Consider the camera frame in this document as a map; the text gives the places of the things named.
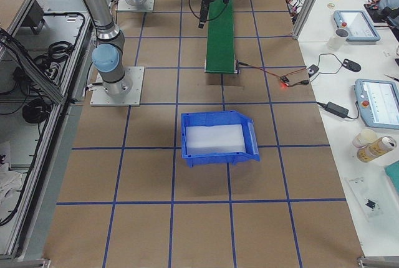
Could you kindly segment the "green conveyor belt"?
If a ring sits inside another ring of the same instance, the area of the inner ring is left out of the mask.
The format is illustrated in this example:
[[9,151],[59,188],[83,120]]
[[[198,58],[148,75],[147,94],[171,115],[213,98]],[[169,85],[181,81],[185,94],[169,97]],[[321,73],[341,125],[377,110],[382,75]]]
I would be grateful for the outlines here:
[[236,74],[234,53],[234,0],[215,0],[210,4],[205,72]]

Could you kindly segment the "far teach pendant tablet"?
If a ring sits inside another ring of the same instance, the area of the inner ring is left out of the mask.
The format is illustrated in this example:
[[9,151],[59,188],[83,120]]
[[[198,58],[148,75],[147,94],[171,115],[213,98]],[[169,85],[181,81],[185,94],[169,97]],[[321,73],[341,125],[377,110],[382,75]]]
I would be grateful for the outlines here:
[[337,10],[333,19],[337,28],[347,32],[347,42],[378,42],[380,35],[365,11]]

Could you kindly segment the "teach pendant tablet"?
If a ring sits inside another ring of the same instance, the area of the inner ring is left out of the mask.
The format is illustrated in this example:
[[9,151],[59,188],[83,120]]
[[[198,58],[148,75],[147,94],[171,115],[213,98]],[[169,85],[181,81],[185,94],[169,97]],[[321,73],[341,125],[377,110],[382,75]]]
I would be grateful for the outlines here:
[[337,10],[333,19],[337,28],[347,32],[347,42],[378,42],[380,35],[365,11]]
[[398,89],[394,82],[357,79],[354,92],[366,126],[398,129]]

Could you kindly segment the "white mug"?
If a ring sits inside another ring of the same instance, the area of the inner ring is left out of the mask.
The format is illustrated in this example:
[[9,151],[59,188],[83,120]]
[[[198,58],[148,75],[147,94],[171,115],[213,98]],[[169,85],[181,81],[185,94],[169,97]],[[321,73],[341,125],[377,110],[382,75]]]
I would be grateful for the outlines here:
[[339,50],[346,43],[348,36],[348,30],[344,28],[336,28],[336,30],[334,30],[334,34],[327,42],[327,47],[330,50]]

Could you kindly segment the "drink can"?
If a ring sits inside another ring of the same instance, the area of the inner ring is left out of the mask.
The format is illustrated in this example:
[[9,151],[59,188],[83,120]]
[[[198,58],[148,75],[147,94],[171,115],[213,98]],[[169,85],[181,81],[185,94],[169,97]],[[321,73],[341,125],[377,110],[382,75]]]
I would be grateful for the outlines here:
[[393,151],[396,147],[397,142],[395,139],[390,136],[383,136],[359,149],[357,158],[364,163],[368,163]]

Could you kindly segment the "aluminium frame post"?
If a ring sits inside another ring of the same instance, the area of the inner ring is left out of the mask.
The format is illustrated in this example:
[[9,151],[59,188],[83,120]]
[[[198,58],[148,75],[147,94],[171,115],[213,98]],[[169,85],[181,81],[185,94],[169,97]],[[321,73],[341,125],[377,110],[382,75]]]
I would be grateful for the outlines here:
[[300,10],[297,19],[295,21],[293,30],[292,30],[292,38],[295,40],[298,40],[301,31],[303,30],[307,19],[310,15],[310,12],[312,10],[312,7],[314,5],[316,0],[305,0],[304,4],[302,6],[302,9]]

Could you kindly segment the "blue plastic bin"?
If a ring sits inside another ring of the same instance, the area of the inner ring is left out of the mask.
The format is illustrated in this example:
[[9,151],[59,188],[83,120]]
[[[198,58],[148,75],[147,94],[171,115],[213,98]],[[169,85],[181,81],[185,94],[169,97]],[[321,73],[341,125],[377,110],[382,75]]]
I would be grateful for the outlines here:
[[191,168],[259,161],[254,122],[235,110],[182,113],[181,156]]

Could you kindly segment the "near teach pendant tablet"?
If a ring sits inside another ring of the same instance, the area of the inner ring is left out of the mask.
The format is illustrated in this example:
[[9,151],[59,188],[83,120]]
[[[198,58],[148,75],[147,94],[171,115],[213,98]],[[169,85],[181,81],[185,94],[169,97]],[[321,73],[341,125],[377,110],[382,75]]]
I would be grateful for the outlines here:
[[398,129],[398,89],[394,82],[357,79],[354,92],[366,126]]

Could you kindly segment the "paper cup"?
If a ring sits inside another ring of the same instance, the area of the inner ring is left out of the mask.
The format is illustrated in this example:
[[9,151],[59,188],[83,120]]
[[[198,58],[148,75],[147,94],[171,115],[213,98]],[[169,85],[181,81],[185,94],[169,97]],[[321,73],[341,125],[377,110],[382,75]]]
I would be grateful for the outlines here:
[[377,140],[377,133],[369,128],[364,128],[353,140],[353,146],[361,148]]

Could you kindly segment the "black power adapter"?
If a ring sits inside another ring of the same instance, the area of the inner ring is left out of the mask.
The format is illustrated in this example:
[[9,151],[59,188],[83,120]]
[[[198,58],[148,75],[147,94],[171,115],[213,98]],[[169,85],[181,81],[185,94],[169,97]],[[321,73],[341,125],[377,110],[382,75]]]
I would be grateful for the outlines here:
[[317,102],[317,105],[320,106],[325,111],[340,118],[348,117],[349,110],[333,102],[327,102],[327,103]]

